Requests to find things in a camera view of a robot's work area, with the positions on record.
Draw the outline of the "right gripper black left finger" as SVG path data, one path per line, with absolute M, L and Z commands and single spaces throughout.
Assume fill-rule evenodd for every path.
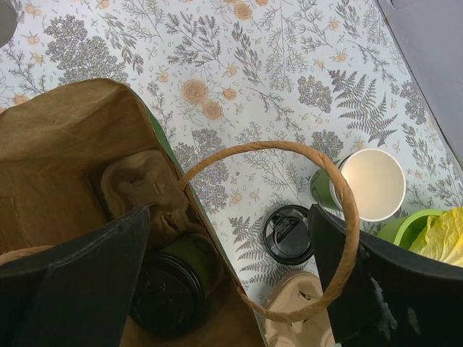
M 118 346 L 150 231 L 149 210 L 1 266 L 2 346 Z

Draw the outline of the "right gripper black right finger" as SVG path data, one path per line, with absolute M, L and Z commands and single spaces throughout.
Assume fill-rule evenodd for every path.
M 362 231 L 328 316 L 342 346 L 461 346 L 462 269 Z

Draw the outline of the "brown pulp cup carrier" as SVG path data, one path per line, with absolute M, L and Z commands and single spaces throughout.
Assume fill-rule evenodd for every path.
M 101 165 L 90 171 L 88 180 L 109 221 L 140 207 L 149 209 L 148 251 L 187 234 L 206 235 L 160 150 L 144 150 Z

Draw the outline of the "green paper coffee cup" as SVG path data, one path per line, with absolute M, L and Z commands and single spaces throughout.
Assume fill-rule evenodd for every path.
M 194 275 L 204 299 L 216 290 L 224 275 L 216 249 L 202 234 L 182 234 L 156 253 L 175 259 L 178 265 Z

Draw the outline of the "grey straw holder cup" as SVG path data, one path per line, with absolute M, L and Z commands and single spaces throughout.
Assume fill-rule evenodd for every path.
M 12 1 L 0 0 L 0 47 L 5 46 L 17 28 L 17 12 Z

